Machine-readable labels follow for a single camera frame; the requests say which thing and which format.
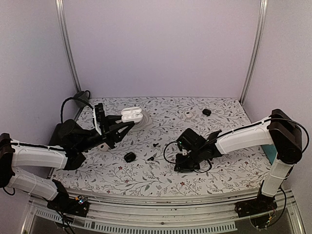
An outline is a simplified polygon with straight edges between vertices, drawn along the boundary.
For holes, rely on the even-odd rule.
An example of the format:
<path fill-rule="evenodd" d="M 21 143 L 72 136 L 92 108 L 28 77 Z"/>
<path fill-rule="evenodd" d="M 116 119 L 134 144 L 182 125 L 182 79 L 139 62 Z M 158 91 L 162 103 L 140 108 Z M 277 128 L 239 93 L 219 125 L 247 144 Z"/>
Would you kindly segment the white oval earbud case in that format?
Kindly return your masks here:
<path fill-rule="evenodd" d="M 124 108 L 121 111 L 121 120 L 122 122 L 131 122 L 138 123 L 143 119 L 142 109 L 139 107 L 129 107 Z"/>

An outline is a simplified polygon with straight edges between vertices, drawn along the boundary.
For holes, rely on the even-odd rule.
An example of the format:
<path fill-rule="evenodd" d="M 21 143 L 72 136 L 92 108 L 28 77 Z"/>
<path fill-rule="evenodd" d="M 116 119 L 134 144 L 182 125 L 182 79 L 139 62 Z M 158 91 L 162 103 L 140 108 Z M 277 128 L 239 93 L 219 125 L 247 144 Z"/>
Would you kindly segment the cream earbud charging case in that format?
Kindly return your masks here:
<path fill-rule="evenodd" d="M 193 114 L 191 112 L 185 112 L 185 117 L 186 118 L 192 118 L 193 117 Z"/>

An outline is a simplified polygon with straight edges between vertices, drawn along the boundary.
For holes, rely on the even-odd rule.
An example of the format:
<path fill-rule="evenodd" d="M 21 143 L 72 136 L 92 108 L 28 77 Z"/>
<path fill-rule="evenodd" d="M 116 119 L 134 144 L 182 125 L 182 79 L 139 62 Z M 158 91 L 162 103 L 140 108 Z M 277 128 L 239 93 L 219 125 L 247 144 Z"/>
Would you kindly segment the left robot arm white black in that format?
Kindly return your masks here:
<path fill-rule="evenodd" d="M 123 140 L 135 123 L 121 119 L 120 116 L 94 118 L 95 127 L 91 130 L 83 129 L 69 119 L 56 126 L 51 138 L 52 146 L 19 142 L 11 139 L 8 133 L 1 134 L 1 188 L 14 188 L 41 196 L 53 201 L 61 211 L 69 211 L 73 206 L 72 200 L 61 182 L 41 178 L 21 169 L 21 166 L 74 171 L 84 162 L 85 152 L 102 144 L 113 149 Z"/>

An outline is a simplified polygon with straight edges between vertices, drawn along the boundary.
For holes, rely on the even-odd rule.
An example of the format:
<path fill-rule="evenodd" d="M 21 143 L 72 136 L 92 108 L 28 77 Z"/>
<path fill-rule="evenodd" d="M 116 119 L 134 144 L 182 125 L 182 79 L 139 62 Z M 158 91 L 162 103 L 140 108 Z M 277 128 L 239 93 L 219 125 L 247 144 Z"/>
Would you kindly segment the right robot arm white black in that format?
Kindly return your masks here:
<path fill-rule="evenodd" d="M 228 131 L 215 131 L 207 138 L 188 128 L 176 140 L 180 152 L 175 156 L 175 171 L 195 172 L 203 161 L 241 149 L 272 145 L 276 149 L 275 160 L 269 175 L 261 184 L 260 196 L 252 202 L 254 211 L 261 213 L 270 206 L 271 198 L 276 195 L 293 166 L 302 159 L 305 151 L 302 147 L 303 130 L 303 126 L 280 109 L 272 110 L 270 116 L 256 123 Z"/>

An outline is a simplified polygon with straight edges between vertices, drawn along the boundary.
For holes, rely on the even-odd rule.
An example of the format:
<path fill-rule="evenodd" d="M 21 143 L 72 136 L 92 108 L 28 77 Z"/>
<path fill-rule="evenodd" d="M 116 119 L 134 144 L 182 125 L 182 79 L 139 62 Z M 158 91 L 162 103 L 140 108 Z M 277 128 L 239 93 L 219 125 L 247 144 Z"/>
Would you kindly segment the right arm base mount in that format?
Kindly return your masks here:
<path fill-rule="evenodd" d="M 251 224 L 258 229 L 267 228 L 275 216 L 277 209 L 276 201 L 258 200 L 257 198 L 235 203 L 234 210 L 238 217 L 255 217 L 250 219 Z"/>

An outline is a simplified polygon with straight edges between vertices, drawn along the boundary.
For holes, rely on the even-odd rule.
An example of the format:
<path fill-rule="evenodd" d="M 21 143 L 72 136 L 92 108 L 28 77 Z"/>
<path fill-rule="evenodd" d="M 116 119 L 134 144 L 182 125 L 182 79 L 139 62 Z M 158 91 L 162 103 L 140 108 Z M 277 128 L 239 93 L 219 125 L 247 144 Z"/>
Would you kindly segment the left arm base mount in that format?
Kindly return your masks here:
<path fill-rule="evenodd" d="M 52 181 L 57 187 L 58 194 L 53 200 L 48 201 L 47 208 L 60 212 L 61 214 L 86 217 L 90 206 L 88 197 L 79 195 L 75 198 L 70 198 L 61 182 L 55 179 Z"/>

